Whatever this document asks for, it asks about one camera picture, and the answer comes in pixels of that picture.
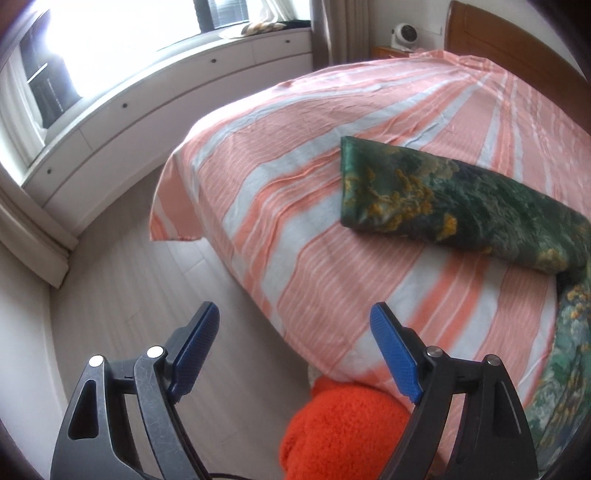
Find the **green floral patterned jacket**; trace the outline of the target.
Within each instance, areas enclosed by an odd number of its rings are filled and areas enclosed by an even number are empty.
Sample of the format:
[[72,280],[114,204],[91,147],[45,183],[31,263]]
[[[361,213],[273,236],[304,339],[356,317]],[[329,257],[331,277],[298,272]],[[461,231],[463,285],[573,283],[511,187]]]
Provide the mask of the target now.
[[342,225],[491,255],[558,279],[556,330],[526,409],[538,466],[563,478],[590,445],[590,222],[504,175],[346,136]]

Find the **white window drawer cabinet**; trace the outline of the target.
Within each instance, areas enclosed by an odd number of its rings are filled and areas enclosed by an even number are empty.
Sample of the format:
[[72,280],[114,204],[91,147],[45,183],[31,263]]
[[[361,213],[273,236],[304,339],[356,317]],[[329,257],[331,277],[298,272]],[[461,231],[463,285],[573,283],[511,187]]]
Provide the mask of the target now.
[[162,165],[198,119],[311,69],[308,28],[178,52],[75,115],[33,164],[24,190],[78,236]]

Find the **pink white striped bed sheet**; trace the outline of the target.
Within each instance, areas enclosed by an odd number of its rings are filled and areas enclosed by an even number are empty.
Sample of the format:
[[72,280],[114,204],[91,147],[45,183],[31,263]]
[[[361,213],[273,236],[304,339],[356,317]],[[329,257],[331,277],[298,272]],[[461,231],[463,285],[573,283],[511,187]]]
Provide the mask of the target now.
[[554,277],[342,226],[345,136],[458,159],[590,210],[588,133],[493,62],[435,51],[328,68],[201,118],[162,171],[151,238],[208,240],[274,329],[335,380],[396,389],[369,328],[384,301],[455,357],[500,356],[525,402],[583,393],[589,329],[557,315]]

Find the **wooden nightstand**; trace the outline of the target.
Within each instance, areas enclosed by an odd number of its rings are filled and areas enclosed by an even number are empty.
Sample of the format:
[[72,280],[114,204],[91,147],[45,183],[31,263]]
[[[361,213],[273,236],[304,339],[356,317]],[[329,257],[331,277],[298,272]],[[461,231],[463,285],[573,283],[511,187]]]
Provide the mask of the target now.
[[388,46],[375,46],[370,53],[370,59],[383,60],[393,58],[408,58],[410,52]]

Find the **brown wooden headboard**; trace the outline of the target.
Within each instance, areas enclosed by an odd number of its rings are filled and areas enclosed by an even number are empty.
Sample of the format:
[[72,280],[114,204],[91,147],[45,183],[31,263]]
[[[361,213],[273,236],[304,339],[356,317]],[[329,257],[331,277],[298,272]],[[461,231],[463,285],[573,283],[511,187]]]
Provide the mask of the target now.
[[559,103],[590,95],[587,80],[541,40],[484,9],[450,3],[445,49],[487,58]]

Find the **small white desk fan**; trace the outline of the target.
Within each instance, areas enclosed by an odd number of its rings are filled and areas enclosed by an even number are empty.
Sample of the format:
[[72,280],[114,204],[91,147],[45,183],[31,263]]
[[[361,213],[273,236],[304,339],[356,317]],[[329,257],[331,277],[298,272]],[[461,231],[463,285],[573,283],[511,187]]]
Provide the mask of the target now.
[[402,51],[412,51],[419,40],[418,30],[411,24],[399,23],[392,29],[391,47]]

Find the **striped cushion on windowsill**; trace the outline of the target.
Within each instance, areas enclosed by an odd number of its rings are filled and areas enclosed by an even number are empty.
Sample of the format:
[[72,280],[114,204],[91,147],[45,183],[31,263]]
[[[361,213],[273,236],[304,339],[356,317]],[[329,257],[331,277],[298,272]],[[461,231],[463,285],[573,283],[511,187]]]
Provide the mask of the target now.
[[240,30],[242,37],[250,37],[262,35],[266,33],[273,33],[287,28],[287,24],[283,22],[263,21],[259,23],[249,23]]

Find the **beige curtain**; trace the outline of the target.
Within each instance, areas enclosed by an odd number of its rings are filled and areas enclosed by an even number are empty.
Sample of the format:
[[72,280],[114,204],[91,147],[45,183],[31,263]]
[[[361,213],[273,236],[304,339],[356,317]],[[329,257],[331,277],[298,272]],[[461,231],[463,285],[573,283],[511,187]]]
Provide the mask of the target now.
[[370,1],[311,0],[310,7],[315,70],[370,57]]

